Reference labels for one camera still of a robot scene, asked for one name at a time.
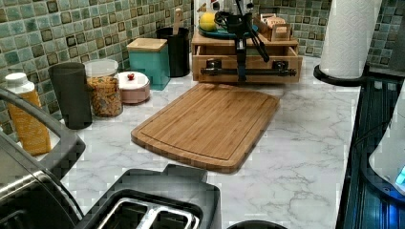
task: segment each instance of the glass stovetop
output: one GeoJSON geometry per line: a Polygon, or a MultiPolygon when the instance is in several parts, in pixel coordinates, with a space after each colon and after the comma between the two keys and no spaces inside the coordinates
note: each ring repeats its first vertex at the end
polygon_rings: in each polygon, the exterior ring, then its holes
{"type": "Polygon", "coordinates": [[[370,183],[361,167],[384,135],[405,73],[371,69],[362,86],[336,228],[405,228],[405,204],[370,183]]]}

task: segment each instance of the wall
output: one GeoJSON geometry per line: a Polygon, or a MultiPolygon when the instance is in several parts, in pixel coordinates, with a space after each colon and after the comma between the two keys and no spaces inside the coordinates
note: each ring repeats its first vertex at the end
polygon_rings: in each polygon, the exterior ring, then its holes
{"type": "MultiPolygon", "coordinates": [[[[60,119],[50,66],[111,58],[128,69],[126,46],[171,26],[178,7],[190,28],[191,0],[0,0],[0,83],[9,73],[26,73],[43,110],[60,119]]],[[[16,140],[6,108],[0,101],[0,123],[16,140]]]]}
{"type": "MultiPolygon", "coordinates": [[[[292,24],[300,43],[299,54],[320,57],[331,0],[254,0],[258,11],[276,12],[292,24]]],[[[392,47],[404,14],[403,0],[383,0],[368,61],[388,68],[392,47]]]]}

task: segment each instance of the white marble countertop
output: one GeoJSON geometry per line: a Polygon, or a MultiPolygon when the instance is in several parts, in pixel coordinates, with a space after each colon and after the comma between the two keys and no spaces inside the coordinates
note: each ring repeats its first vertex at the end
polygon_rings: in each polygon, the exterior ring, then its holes
{"type": "MultiPolygon", "coordinates": [[[[304,57],[298,84],[247,87],[279,96],[281,106],[238,173],[208,173],[208,183],[221,190],[223,229],[252,219],[297,229],[335,227],[359,88],[318,81],[312,73],[319,62],[304,57]]],[[[78,131],[87,149],[62,183],[85,214],[128,169],[162,171],[177,163],[134,144],[130,133],[196,84],[191,74],[172,78],[146,103],[78,131]]]]}

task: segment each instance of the bamboo cutting board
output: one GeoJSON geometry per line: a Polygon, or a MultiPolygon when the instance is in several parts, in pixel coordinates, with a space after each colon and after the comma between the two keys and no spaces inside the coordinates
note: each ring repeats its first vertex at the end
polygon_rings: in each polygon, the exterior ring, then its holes
{"type": "Polygon", "coordinates": [[[279,98],[200,83],[137,126],[132,140],[182,163],[232,173],[276,112],[279,98]]]}

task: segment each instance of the yellow bottle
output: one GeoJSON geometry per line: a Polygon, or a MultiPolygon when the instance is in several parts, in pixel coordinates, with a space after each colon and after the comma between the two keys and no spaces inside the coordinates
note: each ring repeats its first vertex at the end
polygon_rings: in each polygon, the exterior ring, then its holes
{"type": "MultiPolygon", "coordinates": [[[[9,74],[6,76],[6,82],[8,90],[38,107],[41,106],[35,86],[24,73],[9,74]]],[[[10,103],[8,108],[24,150],[32,156],[48,153],[51,150],[51,141],[45,125],[10,103]]]]}

